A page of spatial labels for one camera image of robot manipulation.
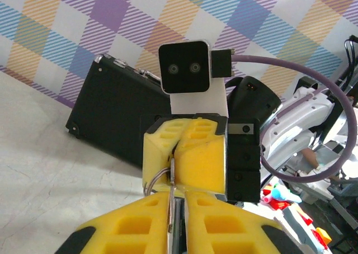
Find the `black camera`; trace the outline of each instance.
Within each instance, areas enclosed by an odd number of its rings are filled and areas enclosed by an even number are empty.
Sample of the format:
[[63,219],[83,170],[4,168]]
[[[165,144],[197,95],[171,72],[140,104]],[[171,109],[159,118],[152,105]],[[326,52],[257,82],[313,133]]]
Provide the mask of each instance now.
[[159,48],[165,93],[206,92],[211,81],[211,54],[205,41],[164,44]]

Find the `camera lens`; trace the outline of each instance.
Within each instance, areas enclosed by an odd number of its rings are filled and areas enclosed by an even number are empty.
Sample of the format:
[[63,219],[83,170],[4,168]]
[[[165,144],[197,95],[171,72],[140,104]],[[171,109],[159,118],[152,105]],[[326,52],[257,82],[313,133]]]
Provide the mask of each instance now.
[[198,73],[200,71],[200,65],[198,63],[192,63],[190,65],[190,71],[193,73]]
[[177,74],[179,71],[179,68],[175,64],[171,64],[168,68],[170,74]]

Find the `checkered backdrop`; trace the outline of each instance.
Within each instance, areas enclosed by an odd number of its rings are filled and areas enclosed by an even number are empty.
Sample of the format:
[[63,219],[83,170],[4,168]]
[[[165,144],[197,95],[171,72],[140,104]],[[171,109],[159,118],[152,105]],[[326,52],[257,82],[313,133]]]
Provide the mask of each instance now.
[[[0,0],[0,70],[70,107],[96,54],[159,75],[158,46],[181,40],[337,77],[344,39],[358,35],[357,11],[358,0]],[[300,77],[260,64],[234,70],[286,97]]]

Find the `yellow foam pad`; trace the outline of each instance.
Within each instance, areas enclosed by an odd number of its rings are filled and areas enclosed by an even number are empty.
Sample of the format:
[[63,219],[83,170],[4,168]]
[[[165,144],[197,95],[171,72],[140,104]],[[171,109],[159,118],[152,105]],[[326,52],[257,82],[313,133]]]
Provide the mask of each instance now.
[[332,242],[332,238],[329,236],[329,234],[324,229],[318,227],[318,228],[316,228],[315,231],[322,237],[323,241],[326,244],[329,244]]
[[273,220],[217,200],[203,192],[185,193],[189,254],[280,254],[261,228]]
[[168,203],[158,192],[82,224],[96,231],[81,254],[166,254]]
[[183,192],[225,193],[225,135],[215,135],[218,123],[193,119],[175,150],[175,183]]
[[[149,183],[161,169],[170,167],[172,150],[190,121],[191,119],[165,121],[153,134],[144,134],[143,186]],[[169,190],[166,177],[162,176],[153,189],[157,191]]]

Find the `plaid wall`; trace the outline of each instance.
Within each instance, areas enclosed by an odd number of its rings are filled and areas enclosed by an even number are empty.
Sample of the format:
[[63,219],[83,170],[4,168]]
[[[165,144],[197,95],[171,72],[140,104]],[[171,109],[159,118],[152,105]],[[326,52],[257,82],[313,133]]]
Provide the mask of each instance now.
[[[181,40],[338,76],[357,11],[358,0],[0,0],[0,70],[70,107],[96,54],[159,75],[158,46]],[[283,96],[300,76],[249,63],[234,70]]]

